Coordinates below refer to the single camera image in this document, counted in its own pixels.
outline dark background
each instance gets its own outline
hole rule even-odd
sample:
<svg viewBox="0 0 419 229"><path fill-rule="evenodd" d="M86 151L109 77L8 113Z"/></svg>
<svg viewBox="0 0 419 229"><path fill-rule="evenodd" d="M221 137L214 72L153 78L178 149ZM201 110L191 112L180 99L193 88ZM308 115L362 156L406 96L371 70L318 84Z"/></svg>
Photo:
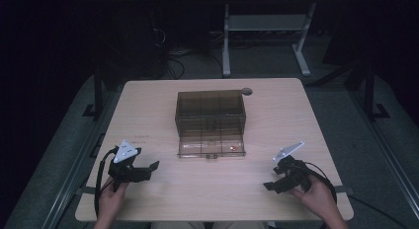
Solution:
<svg viewBox="0 0 419 229"><path fill-rule="evenodd" d="M87 1L0 0L0 227L77 91L98 67L108 88L129 79L158 79L169 47L154 45L159 37L153 28L203 51L207 32L222 31L221 3ZM364 56L419 123L418 0L344 2L319 3L313 19L311 33L334 36L327 62Z"/></svg>

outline background table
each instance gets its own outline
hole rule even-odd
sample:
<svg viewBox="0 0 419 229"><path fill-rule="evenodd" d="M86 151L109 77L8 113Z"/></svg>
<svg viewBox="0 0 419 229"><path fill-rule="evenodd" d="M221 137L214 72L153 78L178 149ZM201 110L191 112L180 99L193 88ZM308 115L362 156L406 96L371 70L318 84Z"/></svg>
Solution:
<svg viewBox="0 0 419 229"><path fill-rule="evenodd" d="M180 159L175 123L180 91L250 88L244 96L247 114L245 157ZM282 221L312 220L316 216L287 193L267 191L275 181L272 157L281 147L300 141L293 156L321 168L334 186L341 186L309 100L297 79L221 79L128 82L123 90L87 186L96 182L99 162L123 139L142 152L135 167L160 161L149 182L130 184L119 220L134 221ZM108 177L107 161L104 179ZM76 211L81 221L96 220L94 196L84 193ZM338 193L345 219L353 209Z"/></svg>

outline person's right hand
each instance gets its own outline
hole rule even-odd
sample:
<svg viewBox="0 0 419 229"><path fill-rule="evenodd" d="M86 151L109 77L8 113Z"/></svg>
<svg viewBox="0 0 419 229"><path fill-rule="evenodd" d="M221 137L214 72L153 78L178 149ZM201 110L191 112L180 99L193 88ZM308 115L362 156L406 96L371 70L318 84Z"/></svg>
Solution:
<svg viewBox="0 0 419 229"><path fill-rule="evenodd" d="M303 192L292 189L289 193L320 217L329 228L347 229L348 225L340 214L330 189L316 177L310 175L308 178L311 181L310 190Z"/></svg>

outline light wood table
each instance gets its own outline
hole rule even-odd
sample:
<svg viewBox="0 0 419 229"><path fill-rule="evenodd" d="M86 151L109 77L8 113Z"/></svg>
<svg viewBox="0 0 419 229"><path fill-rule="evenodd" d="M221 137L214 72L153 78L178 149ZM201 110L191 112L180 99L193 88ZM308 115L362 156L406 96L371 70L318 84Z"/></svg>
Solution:
<svg viewBox="0 0 419 229"><path fill-rule="evenodd" d="M250 88L246 110L245 157L181 159L175 123L181 91ZM220 79L128 82L115 110L88 187L94 187L99 162L123 139L142 152L135 167L160 161L149 182L130 184L119 220L129 221L287 221L318 220L287 193L267 191L276 181L272 158L281 147L300 141L293 156L321 168L334 186L341 180L298 79ZM103 182L108 177L107 160ZM96 220L92 194L84 193L76 211L81 221ZM345 193L338 193L345 219L353 217Z"/></svg>

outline small white object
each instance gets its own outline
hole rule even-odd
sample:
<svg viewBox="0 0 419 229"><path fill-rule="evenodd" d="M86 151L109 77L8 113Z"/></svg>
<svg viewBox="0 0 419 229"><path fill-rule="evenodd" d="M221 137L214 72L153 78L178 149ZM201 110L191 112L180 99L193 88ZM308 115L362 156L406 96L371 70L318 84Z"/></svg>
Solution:
<svg viewBox="0 0 419 229"><path fill-rule="evenodd" d="M138 155L138 150L130 145L125 139L118 149L117 156L114 158L114 163L119 163L127 158Z"/></svg>
<svg viewBox="0 0 419 229"><path fill-rule="evenodd" d="M289 147L286 147L286 148L281 148L280 152L273 158L274 162L276 164L278 164L281 161L281 159L284 159L284 158L288 157L294 151L296 151L298 148L300 148L302 145L304 145L303 141L301 141L299 143L296 143L294 145L291 145Z"/></svg>

